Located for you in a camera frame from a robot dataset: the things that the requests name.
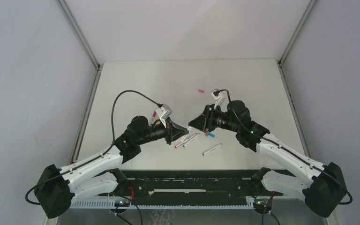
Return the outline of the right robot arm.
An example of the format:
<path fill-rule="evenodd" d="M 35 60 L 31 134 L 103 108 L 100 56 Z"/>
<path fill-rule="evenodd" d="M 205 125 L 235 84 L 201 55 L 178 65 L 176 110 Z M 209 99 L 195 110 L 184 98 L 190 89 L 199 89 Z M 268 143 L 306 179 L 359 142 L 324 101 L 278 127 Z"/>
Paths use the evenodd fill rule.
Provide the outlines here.
<path fill-rule="evenodd" d="M 258 195 L 279 192 L 302 200 L 315 214 L 328 218 L 349 194 L 337 164 L 326 165 L 293 150 L 253 121 L 249 109 L 240 100 L 228 103 L 226 112 L 215 104 L 206 105 L 201 115 L 188 125 L 203 132 L 216 128 L 233 131 L 243 147 L 272 159 L 291 173 L 283 175 L 261 168 L 252 182 L 252 189 Z"/>

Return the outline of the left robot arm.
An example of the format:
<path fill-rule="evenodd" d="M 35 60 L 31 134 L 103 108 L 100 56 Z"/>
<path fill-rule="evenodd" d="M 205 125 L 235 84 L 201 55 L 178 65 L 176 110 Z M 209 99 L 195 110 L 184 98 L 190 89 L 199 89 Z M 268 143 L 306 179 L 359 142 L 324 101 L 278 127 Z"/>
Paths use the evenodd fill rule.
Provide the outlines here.
<path fill-rule="evenodd" d="M 31 189 L 49 219 L 66 212 L 80 200 L 114 192 L 123 195 L 128 183 L 119 166 L 141 153 L 141 145 L 164 139 L 170 145 L 189 131 L 174 123 L 151 125 L 144 116 L 136 116 L 113 144 L 82 161 L 58 168 L 47 166 Z"/>

